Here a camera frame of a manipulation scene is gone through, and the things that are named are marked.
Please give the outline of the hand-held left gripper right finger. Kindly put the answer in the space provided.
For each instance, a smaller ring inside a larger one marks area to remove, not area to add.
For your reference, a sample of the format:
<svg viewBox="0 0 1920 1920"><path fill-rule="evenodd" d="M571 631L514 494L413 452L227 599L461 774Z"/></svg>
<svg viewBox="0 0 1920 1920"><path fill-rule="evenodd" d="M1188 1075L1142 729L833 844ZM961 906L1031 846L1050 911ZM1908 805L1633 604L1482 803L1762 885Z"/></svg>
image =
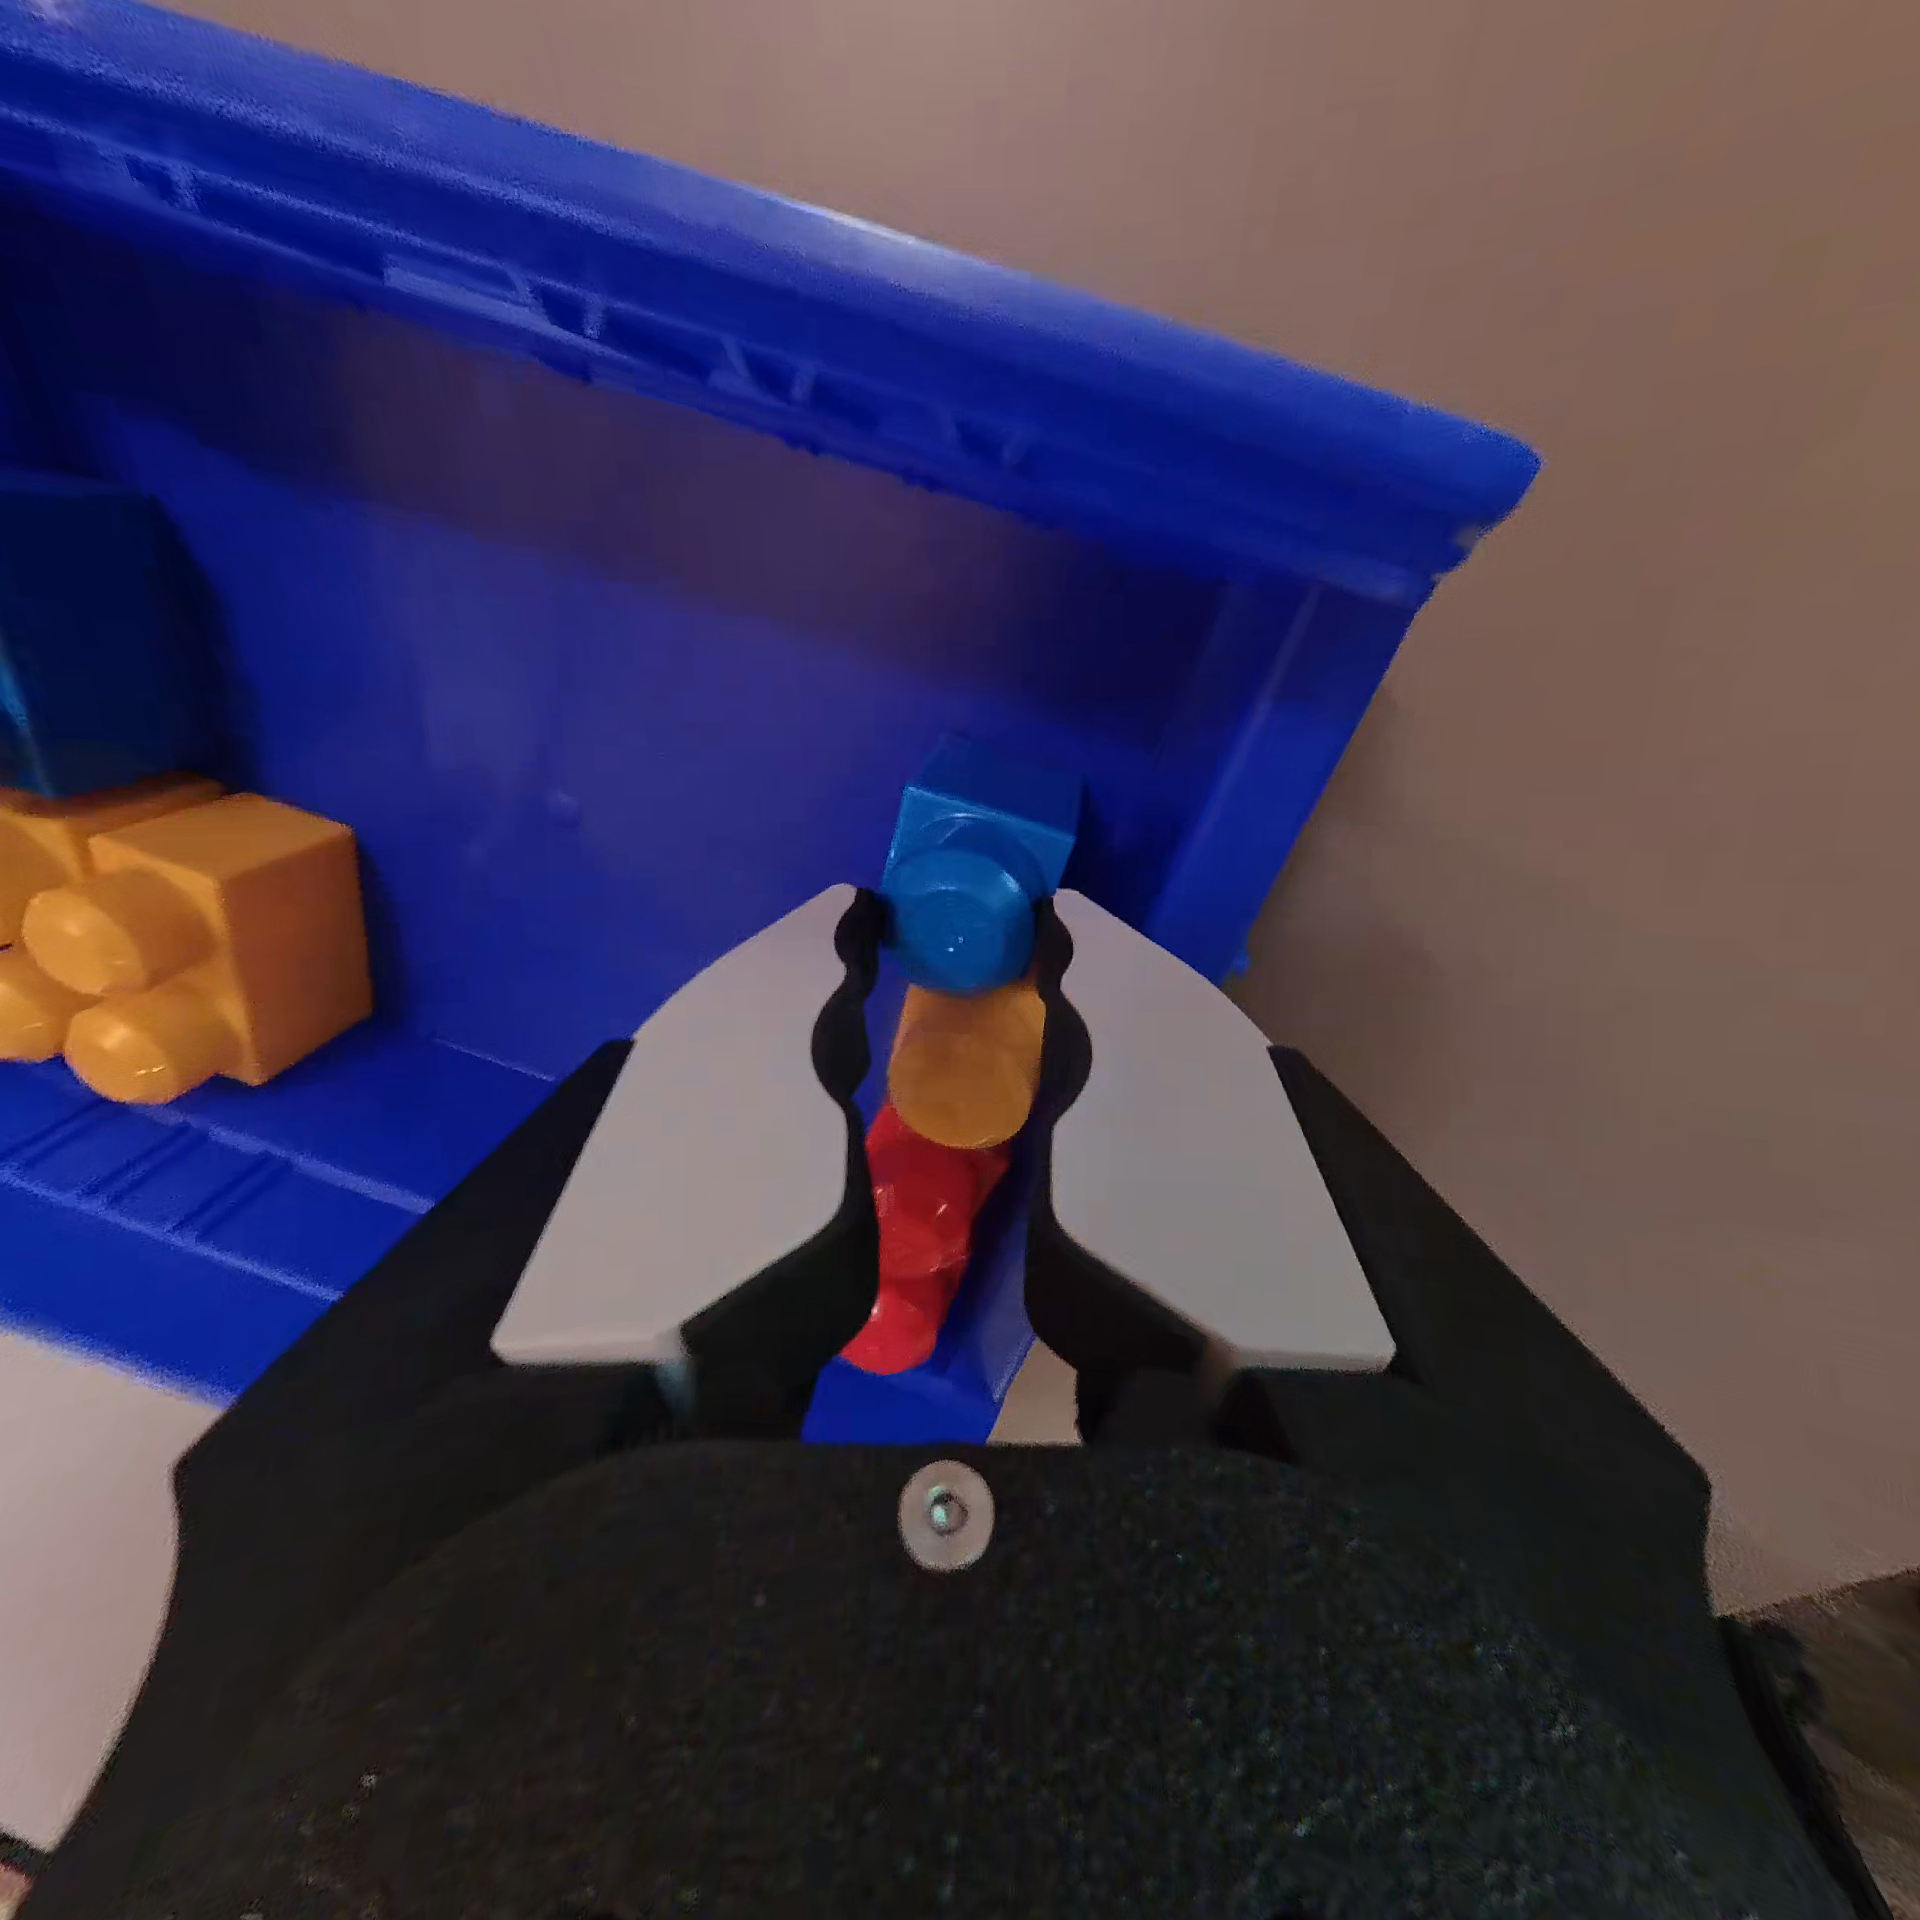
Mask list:
<svg viewBox="0 0 1920 1920"><path fill-rule="evenodd" d="M1253 1372L1384 1373L1395 1334L1261 1026L1070 888L1034 958L1023 1298L1083 1404L1141 1375L1184 1377L1212 1408Z"/></svg>

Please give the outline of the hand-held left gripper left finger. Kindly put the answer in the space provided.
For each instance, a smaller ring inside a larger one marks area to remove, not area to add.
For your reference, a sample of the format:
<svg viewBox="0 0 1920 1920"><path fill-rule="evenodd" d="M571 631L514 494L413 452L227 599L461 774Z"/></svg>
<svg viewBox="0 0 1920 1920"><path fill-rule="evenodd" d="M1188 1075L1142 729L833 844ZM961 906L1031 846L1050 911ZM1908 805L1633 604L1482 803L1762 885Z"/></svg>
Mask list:
<svg viewBox="0 0 1920 1920"><path fill-rule="evenodd" d="M685 1420L800 1420L871 1316L857 1093L885 906L833 884L635 1030L492 1329L527 1370L637 1366Z"/></svg>

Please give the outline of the blue plastic bin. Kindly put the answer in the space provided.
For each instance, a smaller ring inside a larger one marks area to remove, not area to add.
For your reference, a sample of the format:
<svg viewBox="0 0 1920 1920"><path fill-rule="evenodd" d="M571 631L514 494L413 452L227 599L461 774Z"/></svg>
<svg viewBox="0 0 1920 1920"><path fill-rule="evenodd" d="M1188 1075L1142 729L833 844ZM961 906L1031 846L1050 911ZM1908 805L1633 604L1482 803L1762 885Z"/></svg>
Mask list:
<svg viewBox="0 0 1920 1920"><path fill-rule="evenodd" d="M4 3L4 465L142 496L214 775L352 827L377 1010L258 1091L4 1067L4 1329L243 1392L944 738L1225 982L1414 618L1475 420L141 3Z"/></svg>

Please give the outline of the pile of colourful blocks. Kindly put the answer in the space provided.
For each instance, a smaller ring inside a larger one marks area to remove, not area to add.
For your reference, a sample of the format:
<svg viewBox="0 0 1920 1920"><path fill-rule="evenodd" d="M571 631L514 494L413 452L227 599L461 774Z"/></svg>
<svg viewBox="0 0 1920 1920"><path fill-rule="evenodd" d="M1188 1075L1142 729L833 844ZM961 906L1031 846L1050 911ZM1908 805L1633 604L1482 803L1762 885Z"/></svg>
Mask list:
<svg viewBox="0 0 1920 1920"><path fill-rule="evenodd" d="M500 1120L500 1073L447 1075L421 1048L377 1044L363 1093L323 1115L319 1155L181 1113L203 1091L247 1101L292 1079L373 1016L363 853L352 832L252 791L177 779L135 805L4 805L4 856L76 868L19 899L4 948L4 1077L75 1079L26 1126L4 1097L4 1325L205 1404L230 1405L291 1366L299 1342L347 1342L351 1370L504 1363L494 1327L554 1212L633 1036L609 1040L462 1177L361 1177L361 1148L431 1155Z"/></svg>

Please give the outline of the blue single-stud block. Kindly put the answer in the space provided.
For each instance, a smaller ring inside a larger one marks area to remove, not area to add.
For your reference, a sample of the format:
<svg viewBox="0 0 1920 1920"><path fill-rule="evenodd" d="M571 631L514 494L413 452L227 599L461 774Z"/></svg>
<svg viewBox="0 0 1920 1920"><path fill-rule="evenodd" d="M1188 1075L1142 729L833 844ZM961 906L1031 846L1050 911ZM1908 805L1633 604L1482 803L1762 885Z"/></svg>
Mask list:
<svg viewBox="0 0 1920 1920"><path fill-rule="evenodd" d="M1085 815L1080 777L949 732L904 785L878 892L909 982L979 995L1033 964Z"/></svg>

